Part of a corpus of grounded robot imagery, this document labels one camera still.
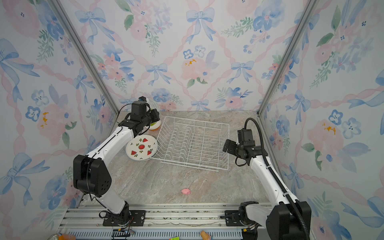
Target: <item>floral wallpaper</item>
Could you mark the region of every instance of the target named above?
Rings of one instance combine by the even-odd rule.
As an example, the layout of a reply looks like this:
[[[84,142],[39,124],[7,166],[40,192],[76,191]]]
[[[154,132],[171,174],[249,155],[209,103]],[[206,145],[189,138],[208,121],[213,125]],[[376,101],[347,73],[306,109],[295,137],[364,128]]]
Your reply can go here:
[[[47,239],[80,201],[73,158],[114,113],[43,0],[0,4],[0,239]]]
[[[307,0],[61,3],[118,107],[209,111],[259,108]]]
[[[384,239],[383,12],[383,1],[320,0],[262,115],[318,240]]]

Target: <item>black cable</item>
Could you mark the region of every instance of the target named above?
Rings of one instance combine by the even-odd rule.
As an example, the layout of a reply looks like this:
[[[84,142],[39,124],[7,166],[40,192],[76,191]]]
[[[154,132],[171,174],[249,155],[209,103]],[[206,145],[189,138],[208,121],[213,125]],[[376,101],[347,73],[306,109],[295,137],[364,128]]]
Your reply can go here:
[[[90,163],[91,163],[91,160],[89,160],[89,162],[88,162],[86,178],[87,178],[87,187],[88,187],[89,198],[91,199],[91,202],[92,202],[94,198],[92,198],[91,193],[89,192],[89,184],[88,184],[88,174],[89,174]]]
[[[119,112],[118,112],[118,115],[117,115],[117,117],[116,117],[116,123],[117,124],[119,124],[119,122],[118,122],[118,117],[119,117],[119,115],[120,115],[120,112],[121,112],[121,110],[123,109],[123,107],[125,107],[125,106],[127,106],[127,105],[131,105],[132,103],[128,103],[128,104],[126,104],[126,105],[124,105],[124,106],[122,106],[121,108],[120,108],[120,110],[119,110]]]
[[[269,162],[266,159],[266,152],[265,152],[265,149],[264,149],[264,140],[263,140],[263,135],[262,135],[262,131],[260,129],[259,124],[253,118],[247,118],[245,120],[244,129],[247,129],[247,123],[248,123],[249,120],[251,120],[256,125],[257,131],[259,133],[260,145],[261,145],[261,148],[262,148],[262,156],[263,156],[265,165],[267,166],[269,172],[272,174],[273,178],[276,180],[277,184],[279,185],[279,187],[283,191],[284,196],[288,199],[290,205],[292,206],[292,209],[293,209],[293,213],[292,214],[299,220],[300,225],[301,225],[301,229],[303,230],[303,232],[305,234],[305,239],[306,240],[310,240],[309,231],[308,231],[307,225],[304,222],[303,216],[300,214],[299,210],[297,209],[296,204],[293,202],[291,196],[287,193],[285,187],[280,182],[280,179],[277,177],[275,171],[271,167],[269,167],[270,164],[269,164]]]

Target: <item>plate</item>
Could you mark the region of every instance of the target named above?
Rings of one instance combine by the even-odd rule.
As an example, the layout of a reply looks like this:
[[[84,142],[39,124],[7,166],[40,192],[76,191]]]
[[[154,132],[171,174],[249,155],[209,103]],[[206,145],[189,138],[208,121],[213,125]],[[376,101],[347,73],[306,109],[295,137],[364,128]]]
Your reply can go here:
[[[134,161],[146,161],[153,157],[159,149],[159,142],[154,136],[141,135],[130,140],[125,153]]]

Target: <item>dish rack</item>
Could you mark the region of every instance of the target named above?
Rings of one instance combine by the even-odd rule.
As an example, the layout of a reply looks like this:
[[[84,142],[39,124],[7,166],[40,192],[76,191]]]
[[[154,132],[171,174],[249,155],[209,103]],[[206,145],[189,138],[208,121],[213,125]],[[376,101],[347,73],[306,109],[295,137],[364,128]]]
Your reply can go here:
[[[166,116],[157,137],[154,159],[164,163],[218,171],[228,170],[229,124]]]

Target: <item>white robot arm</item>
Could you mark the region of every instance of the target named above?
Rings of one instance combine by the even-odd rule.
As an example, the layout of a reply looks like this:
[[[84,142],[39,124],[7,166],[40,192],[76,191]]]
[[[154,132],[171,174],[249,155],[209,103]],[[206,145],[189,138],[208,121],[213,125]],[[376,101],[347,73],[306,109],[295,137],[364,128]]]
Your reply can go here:
[[[255,146],[252,131],[247,129],[249,120],[253,121],[257,127],[260,146]],[[244,225],[256,226],[256,235],[257,226],[261,225],[267,229],[272,240],[310,240],[311,208],[307,202],[299,201],[277,174],[264,149],[261,129],[256,120],[248,118],[244,128],[238,130],[237,134],[239,144],[227,139],[223,151],[236,156],[235,163],[237,166],[247,164],[251,167],[263,184],[273,209],[260,206],[258,202],[244,202],[240,204],[238,212],[221,216],[221,218],[237,220]],[[238,165],[238,158],[244,159],[245,163]]]
[[[124,226],[131,217],[129,204],[111,188],[112,179],[107,166],[124,145],[140,135],[145,126],[149,128],[151,123],[159,120],[158,111],[150,109],[146,98],[140,97],[132,103],[132,112],[102,144],[86,156],[77,155],[73,160],[74,187],[107,208],[105,218],[116,225]]]

